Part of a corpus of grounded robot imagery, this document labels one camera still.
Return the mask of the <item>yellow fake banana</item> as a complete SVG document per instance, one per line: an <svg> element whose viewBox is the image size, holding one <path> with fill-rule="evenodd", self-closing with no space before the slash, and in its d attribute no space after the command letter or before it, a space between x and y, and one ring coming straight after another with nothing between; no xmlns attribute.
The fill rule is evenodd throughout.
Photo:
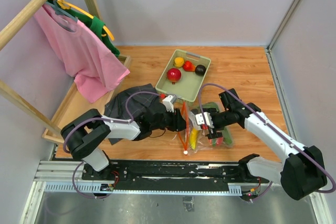
<svg viewBox="0 0 336 224"><path fill-rule="evenodd" d="M189 143L190 143L190 147L191 149L195 150L196 149L196 145L197 145L197 139L198 139L198 133L199 131L196 128L193 128L190 132L189 135Z"/></svg>

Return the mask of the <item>green fake leafy vegetable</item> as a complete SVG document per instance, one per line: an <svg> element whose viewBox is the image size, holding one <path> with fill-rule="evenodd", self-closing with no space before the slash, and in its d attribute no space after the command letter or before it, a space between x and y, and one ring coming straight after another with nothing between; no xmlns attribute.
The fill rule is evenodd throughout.
<svg viewBox="0 0 336 224"><path fill-rule="evenodd" d="M202 108L203 108L204 112L206 112L207 109L211 109L211 108L216 109L216 112L223 112L223 108L218 102L204 103L204 104L202 104ZM233 138L232 138L232 135L231 135L228 127L225 127L222 130L224 142L220 146L212 147L210 142L209 142L210 140L205 136L205 134L206 134L206 132L204 130L199 131L198 139L197 139L197 145L196 145L197 150L210 149L210 148L222 148L224 146L226 146L226 147L232 147L233 146Z"/></svg>

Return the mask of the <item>clear zip top bag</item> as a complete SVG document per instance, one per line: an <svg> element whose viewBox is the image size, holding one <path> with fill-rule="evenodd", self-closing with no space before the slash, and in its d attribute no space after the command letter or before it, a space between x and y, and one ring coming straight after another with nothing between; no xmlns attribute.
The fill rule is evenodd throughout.
<svg viewBox="0 0 336 224"><path fill-rule="evenodd" d="M177 133L177 137L180 140L183 148L183 154L193 154L201 150L215 150L215 149L221 149L221 148L210 148L210 149L201 149L201 150L193 150L190 147L189 143L189 135L193 128L196 128L198 131L204 130L206 134L208 133L207 129L202 128L201 126L198 126L195 121L195 115L199 114L201 112L200 108L198 106L188 106L186 102L182 103L182 110L186 115L186 122L187 122L187 128L181 132Z"/></svg>

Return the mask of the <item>orange fake peach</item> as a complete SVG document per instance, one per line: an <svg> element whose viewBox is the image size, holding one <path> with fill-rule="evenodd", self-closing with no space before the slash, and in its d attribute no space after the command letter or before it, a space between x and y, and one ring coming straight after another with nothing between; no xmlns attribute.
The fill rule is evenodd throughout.
<svg viewBox="0 0 336 224"><path fill-rule="evenodd" d="M209 142L210 142L212 147L220 146L220 145L223 144L224 138L223 137L213 138L213 139L210 139Z"/></svg>

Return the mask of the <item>dark fake avocado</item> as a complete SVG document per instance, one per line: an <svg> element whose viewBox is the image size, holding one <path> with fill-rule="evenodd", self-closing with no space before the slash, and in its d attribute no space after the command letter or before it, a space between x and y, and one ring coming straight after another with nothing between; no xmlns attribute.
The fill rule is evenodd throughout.
<svg viewBox="0 0 336 224"><path fill-rule="evenodd" d="M198 76L204 76L207 68L204 65L197 65L195 67L195 74Z"/></svg>

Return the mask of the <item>yellow fake orange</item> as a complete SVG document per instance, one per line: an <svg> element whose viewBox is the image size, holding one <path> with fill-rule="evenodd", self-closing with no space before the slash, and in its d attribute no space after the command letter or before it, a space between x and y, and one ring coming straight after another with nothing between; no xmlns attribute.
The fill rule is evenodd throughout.
<svg viewBox="0 0 336 224"><path fill-rule="evenodd" d="M183 57L174 58L174 62L173 62L174 67L181 68L181 67L183 67L184 63L185 63L185 60L184 60Z"/></svg>

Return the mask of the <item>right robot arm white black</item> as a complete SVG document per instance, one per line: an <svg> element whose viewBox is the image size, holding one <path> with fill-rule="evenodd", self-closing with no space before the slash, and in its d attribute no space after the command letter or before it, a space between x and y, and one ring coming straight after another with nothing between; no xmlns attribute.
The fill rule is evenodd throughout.
<svg viewBox="0 0 336 224"><path fill-rule="evenodd" d="M258 154L250 154L238 162L238 177L250 182L255 177L280 184L289 197L300 200L318 192L327 184L327 172L321 151L306 147L274 125L253 103L244 103L235 89L219 94L223 112L201 109L197 123L208 129L209 139L221 136L229 125L238 124L262 140L280 159L270 161Z"/></svg>

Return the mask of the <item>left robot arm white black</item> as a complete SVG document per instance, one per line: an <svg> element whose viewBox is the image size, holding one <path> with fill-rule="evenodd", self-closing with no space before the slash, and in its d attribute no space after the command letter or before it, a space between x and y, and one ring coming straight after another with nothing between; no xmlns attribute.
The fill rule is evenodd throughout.
<svg viewBox="0 0 336 224"><path fill-rule="evenodd" d="M64 147L76 161L83 161L94 170L100 179L112 175L108 156L99 148L106 138L140 141L154 130L180 132L186 129L186 121L180 109L168 111L164 104L157 103L137 116L133 121L110 118L91 109L67 124L61 130Z"/></svg>

